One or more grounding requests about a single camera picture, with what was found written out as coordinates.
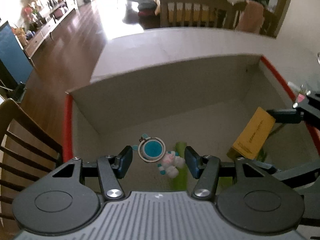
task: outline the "wooden chair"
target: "wooden chair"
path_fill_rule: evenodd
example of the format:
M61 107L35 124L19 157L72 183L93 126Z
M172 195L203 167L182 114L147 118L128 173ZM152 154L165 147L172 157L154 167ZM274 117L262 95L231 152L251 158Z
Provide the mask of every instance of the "wooden chair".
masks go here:
M215 27L229 29L232 4L227 0L160 0L161 27Z
M233 5L233 21L232 29L235 29L239 23L240 13L244 11L247 3L245 1L237 2ZM275 38L274 32L278 26L278 20L276 16L264 8L263 10L264 22L260 29L260 35L269 36Z
M44 151L40 150L37 147L25 142L20 137L14 135L12 132L8 130L9 125L12 121L15 120L15 124L18 123L22 126L25 130L27 130L31 135L37 138L39 141L47 145L49 148L53 149L57 152L57 158L52 157L51 155L45 153ZM1 178L0 178L0 185L1 187L1 195L0 201L1 203L11 204L13 201L12 197L8 197L3 195L3 191L10 191L13 190L16 193L22 191L26 185L18 184L17 181L25 181L28 180L29 184L37 181L40 177L33 174L31 172L23 171L28 170L25 169L23 166L30 167L30 170L38 170L42 172L43 175L50 172L55 167L59 166L62 163L62 147L58 144L55 140L53 140L49 135L47 135L20 107L13 99L7 99L2 104L0 104L0 139L3 141L4 137L7 136L9 141L19 144L21 147L27 150L28 154L24 154L25 156L29 156L30 153L32 157L27 158L21 154L21 152L17 153L14 152L12 149L8 149L3 144L0 146L0 151L4 152L3 161L0 162L0 168L2 169ZM19 165L12 166L6 160L8 157L19 163ZM53 165L52 168L48 168L48 165L44 165L44 163L50 162ZM6 220L14 220L13 216L10 212L7 213L0 213L0 217L3 218L4 221L4 229L6 229Z

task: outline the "teal circle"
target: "teal circle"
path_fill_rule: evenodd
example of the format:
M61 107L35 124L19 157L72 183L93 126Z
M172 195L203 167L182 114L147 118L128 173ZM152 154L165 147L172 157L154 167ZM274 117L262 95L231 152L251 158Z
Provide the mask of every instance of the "teal circle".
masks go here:
M144 152L150 157L158 157L162 153L162 146L156 141L149 141L144 145Z

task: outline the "blue board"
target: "blue board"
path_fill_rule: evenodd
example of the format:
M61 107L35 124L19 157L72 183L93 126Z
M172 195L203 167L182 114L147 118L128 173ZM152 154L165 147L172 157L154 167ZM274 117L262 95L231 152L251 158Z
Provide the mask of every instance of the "blue board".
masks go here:
M18 84L26 83L32 66L8 23L0 27L0 60Z

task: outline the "drawer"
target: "drawer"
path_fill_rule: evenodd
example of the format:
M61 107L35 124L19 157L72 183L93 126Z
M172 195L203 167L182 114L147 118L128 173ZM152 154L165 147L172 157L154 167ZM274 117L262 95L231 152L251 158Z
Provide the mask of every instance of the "drawer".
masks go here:
M42 27L42 29L41 29L42 35L46 36L54 25L55 25L55 22L54 22L54 19L52 18L52 19L50 19L49 22L47 22L45 24L45 26Z
M32 57L34 51L37 49L38 45L41 44L43 40L42 33L37 33L30 41L28 46L25 48L25 51L29 57Z
M69 10L72 10L75 7L75 1L74 0L66 0L67 6Z

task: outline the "metal bolt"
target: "metal bolt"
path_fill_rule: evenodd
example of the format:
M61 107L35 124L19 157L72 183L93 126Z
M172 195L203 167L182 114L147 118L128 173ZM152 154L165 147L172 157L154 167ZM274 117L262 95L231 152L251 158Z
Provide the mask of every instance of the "metal bolt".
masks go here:
M205 188L197 189L195 195L198 197L207 197L210 195L210 191Z
M115 197L120 197L122 195L122 191L119 190L119 189L110 189L107 191L107 196L108 197L112 197L112 198L115 198Z

